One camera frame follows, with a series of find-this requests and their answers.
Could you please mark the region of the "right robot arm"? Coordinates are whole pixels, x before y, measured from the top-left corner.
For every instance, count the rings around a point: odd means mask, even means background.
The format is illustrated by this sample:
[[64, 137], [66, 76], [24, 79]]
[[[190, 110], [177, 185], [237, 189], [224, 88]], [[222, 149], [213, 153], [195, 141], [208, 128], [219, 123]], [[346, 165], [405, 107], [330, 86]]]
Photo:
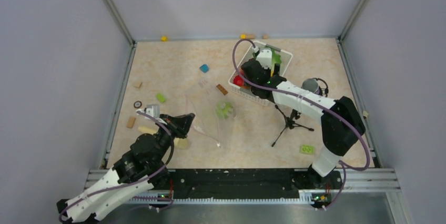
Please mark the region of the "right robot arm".
[[323, 147], [309, 167], [308, 180], [313, 187], [323, 188], [330, 180], [329, 173], [366, 131], [352, 99], [332, 99], [302, 89], [280, 75], [271, 76], [255, 59], [243, 63], [241, 70], [255, 96], [289, 107], [320, 124]]

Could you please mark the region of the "green lime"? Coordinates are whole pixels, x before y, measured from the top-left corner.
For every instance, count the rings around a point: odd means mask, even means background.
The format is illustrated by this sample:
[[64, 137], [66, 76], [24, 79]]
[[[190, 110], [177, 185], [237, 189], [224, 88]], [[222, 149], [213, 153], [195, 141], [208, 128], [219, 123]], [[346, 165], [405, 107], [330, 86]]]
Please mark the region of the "green lime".
[[215, 108], [215, 113], [219, 119], [229, 119], [235, 117], [234, 106], [229, 101], [218, 103]]

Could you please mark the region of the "clear zip top bag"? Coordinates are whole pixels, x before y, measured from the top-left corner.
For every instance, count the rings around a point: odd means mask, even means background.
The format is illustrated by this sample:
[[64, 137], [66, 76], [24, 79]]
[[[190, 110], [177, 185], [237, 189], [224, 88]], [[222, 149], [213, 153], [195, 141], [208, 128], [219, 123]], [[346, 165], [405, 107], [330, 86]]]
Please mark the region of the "clear zip top bag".
[[[201, 135], [216, 142], [220, 148], [231, 136], [237, 117], [236, 105], [228, 95], [223, 95], [208, 78], [200, 78], [185, 91], [186, 112], [196, 115], [192, 127]], [[219, 119], [215, 113], [218, 103], [229, 101], [235, 117]]]

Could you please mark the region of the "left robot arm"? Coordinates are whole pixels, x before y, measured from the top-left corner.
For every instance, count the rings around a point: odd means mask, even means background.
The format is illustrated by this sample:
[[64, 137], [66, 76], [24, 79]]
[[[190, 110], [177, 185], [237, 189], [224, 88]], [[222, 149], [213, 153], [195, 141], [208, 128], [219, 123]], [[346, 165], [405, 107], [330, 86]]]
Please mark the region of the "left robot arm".
[[61, 223], [98, 223], [111, 211], [138, 194], [153, 188], [162, 189], [169, 176], [165, 154], [171, 160], [176, 138], [187, 138], [195, 114], [154, 116], [141, 109], [137, 114], [152, 120], [155, 134], [142, 134], [97, 182], [72, 199], [57, 203]]

